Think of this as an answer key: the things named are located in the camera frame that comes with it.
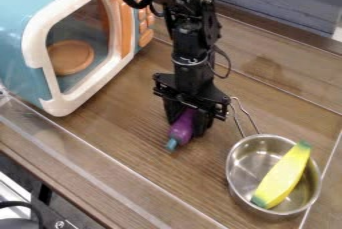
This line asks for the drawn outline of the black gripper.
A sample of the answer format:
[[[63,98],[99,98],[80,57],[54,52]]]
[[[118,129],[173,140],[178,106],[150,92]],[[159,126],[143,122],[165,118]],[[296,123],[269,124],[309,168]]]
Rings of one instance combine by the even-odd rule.
[[[174,64],[174,73],[155,73],[154,94],[163,99],[167,121],[173,124],[186,108],[195,109],[193,133],[202,137],[214,118],[225,121],[229,96],[214,85],[214,63]]]

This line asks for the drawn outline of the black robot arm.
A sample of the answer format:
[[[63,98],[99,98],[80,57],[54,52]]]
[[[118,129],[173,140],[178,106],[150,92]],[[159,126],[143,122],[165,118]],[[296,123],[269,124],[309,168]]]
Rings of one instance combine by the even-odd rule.
[[[225,52],[217,46],[222,25],[215,13],[215,0],[123,0],[135,9],[163,10],[155,15],[166,21],[173,40],[171,74],[154,75],[154,93],[162,97],[170,123],[191,109],[193,135],[201,137],[213,121],[226,118],[230,97],[215,87],[215,56]]]

